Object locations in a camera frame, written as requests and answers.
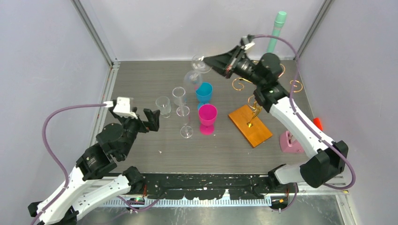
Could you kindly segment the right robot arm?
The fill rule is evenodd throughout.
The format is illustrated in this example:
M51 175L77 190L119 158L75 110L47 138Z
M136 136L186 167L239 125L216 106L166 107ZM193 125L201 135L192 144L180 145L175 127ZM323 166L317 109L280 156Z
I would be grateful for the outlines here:
M254 63L243 47L236 46L229 52L204 57L203 62L225 78L237 74L256 85L253 94L257 103L293 134L308 156L303 164L281 165L270 171L270 190L281 192L288 183L296 182L318 188L344 171L348 145L334 141L302 113L278 81L283 71L278 56L266 53Z

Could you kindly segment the blue plastic wine glass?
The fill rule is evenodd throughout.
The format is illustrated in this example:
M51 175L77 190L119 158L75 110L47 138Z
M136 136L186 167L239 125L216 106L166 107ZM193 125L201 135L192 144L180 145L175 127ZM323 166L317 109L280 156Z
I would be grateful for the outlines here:
M197 100L199 101L197 109L201 106L209 104L212 98L213 87L208 82L203 82L202 85L195 91Z

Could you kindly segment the pink plastic wine glass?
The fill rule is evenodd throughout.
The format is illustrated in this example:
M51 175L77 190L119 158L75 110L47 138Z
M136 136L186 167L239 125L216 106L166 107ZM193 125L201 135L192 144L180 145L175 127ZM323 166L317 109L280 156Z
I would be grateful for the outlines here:
M218 111L214 105L205 104L199 108L199 130L203 135L211 135L214 132L214 123L217 119L217 115Z

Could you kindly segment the clear patterned wine glass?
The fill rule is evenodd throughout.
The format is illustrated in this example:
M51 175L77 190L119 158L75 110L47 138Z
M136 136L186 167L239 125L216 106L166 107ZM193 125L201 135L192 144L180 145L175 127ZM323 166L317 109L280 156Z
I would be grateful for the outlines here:
M158 97L155 101L156 106L160 110L160 114L163 118L170 117L171 104L170 99L166 96Z

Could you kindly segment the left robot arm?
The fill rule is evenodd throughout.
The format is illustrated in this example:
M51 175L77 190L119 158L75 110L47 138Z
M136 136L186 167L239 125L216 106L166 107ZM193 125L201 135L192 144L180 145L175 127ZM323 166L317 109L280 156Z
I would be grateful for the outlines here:
M138 133L159 130L159 110L144 109L146 121L139 116L121 117L112 108L109 111L119 123L108 124L97 134L97 143L85 150L67 180L53 194L28 206L34 224L75 225L90 211L112 198L144 191L144 176L131 166L109 183L87 192L88 188L115 169L117 162L126 159Z

